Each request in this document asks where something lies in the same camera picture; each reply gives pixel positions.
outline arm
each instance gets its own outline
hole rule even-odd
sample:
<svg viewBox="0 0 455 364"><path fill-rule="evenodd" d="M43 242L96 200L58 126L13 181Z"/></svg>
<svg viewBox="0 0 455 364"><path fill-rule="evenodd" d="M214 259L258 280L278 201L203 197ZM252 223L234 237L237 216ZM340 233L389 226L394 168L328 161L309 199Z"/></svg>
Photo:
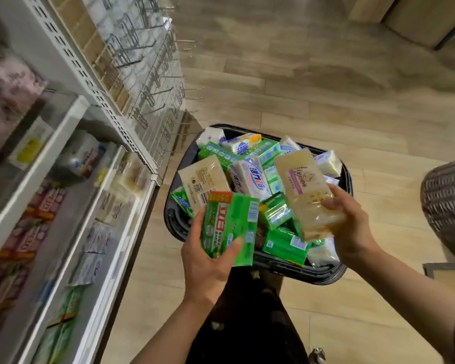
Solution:
<svg viewBox="0 0 455 364"><path fill-rule="evenodd" d="M455 361L455 293L384 252L358 202L338 187L330 189L335 198L323 205L347 216L335 235L341 262L380 293L445 360Z"/></svg>
<svg viewBox="0 0 455 364"><path fill-rule="evenodd" d="M195 216L182 246L184 300L131 364L184 363L197 332L224 290L243 240L236 239L220 258L211 259L200 244L205 212L204 207Z"/></svg>

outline forearm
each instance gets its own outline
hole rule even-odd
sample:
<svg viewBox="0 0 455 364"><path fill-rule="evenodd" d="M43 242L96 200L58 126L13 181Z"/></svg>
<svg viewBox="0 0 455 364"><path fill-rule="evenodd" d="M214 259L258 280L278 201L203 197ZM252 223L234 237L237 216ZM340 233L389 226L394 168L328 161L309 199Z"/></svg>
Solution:
<svg viewBox="0 0 455 364"><path fill-rule="evenodd" d="M355 270L445 359L455 359L455 293L384 251Z"/></svg>
<svg viewBox="0 0 455 364"><path fill-rule="evenodd" d="M131 364L182 364L211 307L182 301Z"/></svg>

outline black pants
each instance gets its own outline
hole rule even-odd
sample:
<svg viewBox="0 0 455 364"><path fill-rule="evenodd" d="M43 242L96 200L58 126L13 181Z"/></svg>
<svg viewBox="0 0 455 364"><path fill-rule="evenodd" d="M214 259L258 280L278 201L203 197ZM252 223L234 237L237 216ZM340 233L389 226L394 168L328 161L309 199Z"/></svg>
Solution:
<svg viewBox="0 0 455 364"><path fill-rule="evenodd" d="M214 329L212 322L220 326ZM276 291L260 279L254 280L249 269L240 267L233 269L223 295L197 334L187 357L188 364L225 362L309 362Z"/></svg>

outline person's left hand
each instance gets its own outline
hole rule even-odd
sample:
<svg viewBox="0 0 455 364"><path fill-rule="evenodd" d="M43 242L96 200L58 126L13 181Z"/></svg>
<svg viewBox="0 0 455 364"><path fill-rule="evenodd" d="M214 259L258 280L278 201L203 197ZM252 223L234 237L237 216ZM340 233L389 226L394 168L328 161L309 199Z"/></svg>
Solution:
<svg viewBox="0 0 455 364"><path fill-rule="evenodd" d="M218 259L212 259L202 249L200 235L204 222L204 206L192 221L187 241L182 246L182 262L185 273L184 301L203 304L212 308L224 290L231 267L243 246L237 238Z"/></svg>

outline yellow translucent soap bar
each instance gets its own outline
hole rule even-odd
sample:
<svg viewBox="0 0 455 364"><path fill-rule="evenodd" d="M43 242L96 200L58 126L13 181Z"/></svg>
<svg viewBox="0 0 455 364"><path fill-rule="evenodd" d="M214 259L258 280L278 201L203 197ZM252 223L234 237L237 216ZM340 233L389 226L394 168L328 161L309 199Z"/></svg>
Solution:
<svg viewBox="0 0 455 364"><path fill-rule="evenodd" d="M320 204L332 192L308 149L294 151L275 158L278 175L293 213L298 232L305 241L333 234L345 220L345 214L331 211Z"/></svg>

